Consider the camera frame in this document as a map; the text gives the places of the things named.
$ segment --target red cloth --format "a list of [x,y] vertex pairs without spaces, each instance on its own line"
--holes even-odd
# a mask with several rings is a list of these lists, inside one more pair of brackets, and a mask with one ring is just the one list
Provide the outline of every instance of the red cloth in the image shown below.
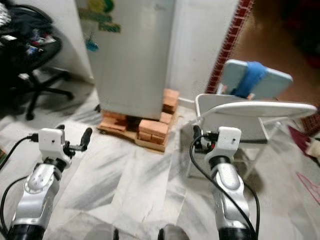
[[301,149],[305,156],[311,157],[308,154],[306,154],[306,151],[309,147],[308,143],[311,142],[311,138],[291,126],[288,126],[288,128],[295,144]]

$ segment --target office chair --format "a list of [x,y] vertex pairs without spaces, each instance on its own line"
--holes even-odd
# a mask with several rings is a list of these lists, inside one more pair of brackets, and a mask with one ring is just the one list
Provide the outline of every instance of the office chair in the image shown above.
[[[33,93],[25,116],[29,121],[33,120],[35,117],[33,111],[38,97],[43,92],[64,95],[67,96],[69,100],[72,100],[74,95],[70,91],[50,87],[61,78],[68,79],[68,72],[62,71],[44,82],[41,82],[33,73],[34,70],[46,64],[61,50],[62,41],[58,37],[52,36],[54,40],[51,43],[36,46],[38,49],[41,49],[40,55],[37,55],[37,57],[30,56],[27,54],[27,44],[30,44],[30,36],[22,33],[26,26],[19,25],[19,23],[17,23],[19,21],[16,21],[15,18],[20,17],[24,20],[24,18],[32,16],[48,25],[52,24],[52,19],[40,9],[29,5],[12,5],[8,10],[11,14],[12,21],[10,24],[0,28],[0,42],[4,45],[2,57],[8,59],[7,64],[5,65],[7,69],[3,69],[3,71],[6,72],[4,76],[12,80],[9,93],[10,100],[13,101],[14,98],[18,96]],[[15,39],[8,39],[5,37],[8,35]],[[20,74],[27,74],[29,76],[28,86],[24,85],[24,87],[21,87],[21,84],[19,84],[17,87],[17,81],[24,81],[19,78]]]

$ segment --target chair backrest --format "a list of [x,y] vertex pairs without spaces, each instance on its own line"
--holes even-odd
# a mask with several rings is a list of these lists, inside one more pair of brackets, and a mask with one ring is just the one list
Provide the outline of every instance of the chair backrest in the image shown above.
[[248,101],[232,95],[199,94],[196,113],[202,117],[204,131],[217,132],[219,127],[241,129],[241,140],[265,143],[268,139],[260,117],[301,118],[317,112],[310,104],[278,101]]
[[[230,59],[226,61],[220,84],[227,86],[224,94],[229,95],[235,89],[247,72],[248,64],[245,61]],[[274,98],[293,83],[293,78],[284,72],[267,68],[266,76],[252,89],[255,99]]]

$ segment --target white wall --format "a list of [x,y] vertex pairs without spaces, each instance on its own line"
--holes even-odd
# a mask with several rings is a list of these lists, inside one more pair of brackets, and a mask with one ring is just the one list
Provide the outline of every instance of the white wall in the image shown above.
[[65,69],[88,82],[92,82],[92,72],[75,1],[14,0],[14,2],[35,6],[52,18],[56,35],[63,41],[63,49],[49,65]]
[[204,93],[239,0],[177,0],[167,87],[195,100]]

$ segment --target chair base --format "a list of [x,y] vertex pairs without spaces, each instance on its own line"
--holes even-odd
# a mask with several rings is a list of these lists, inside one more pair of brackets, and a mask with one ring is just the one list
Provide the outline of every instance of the chair base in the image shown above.
[[35,118],[34,109],[35,109],[38,97],[41,95],[42,92],[49,92],[49,93],[64,95],[69,100],[74,99],[74,95],[70,91],[64,91],[64,90],[49,87],[55,82],[57,82],[60,78],[67,80],[70,77],[67,71],[62,71],[54,75],[53,77],[49,78],[45,82],[40,82],[32,72],[28,72],[27,74],[29,75],[29,80],[33,84],[33,87],[30,87],[28,89],[23,89],[23,90],[17,90],[13,94],[14,97],[17,97],[19,95],[33,93],[31,102],[29,103],[29,106],[27,107],[27,110],[26,110],[26,115],[25,115],[26,120],[30,121]]

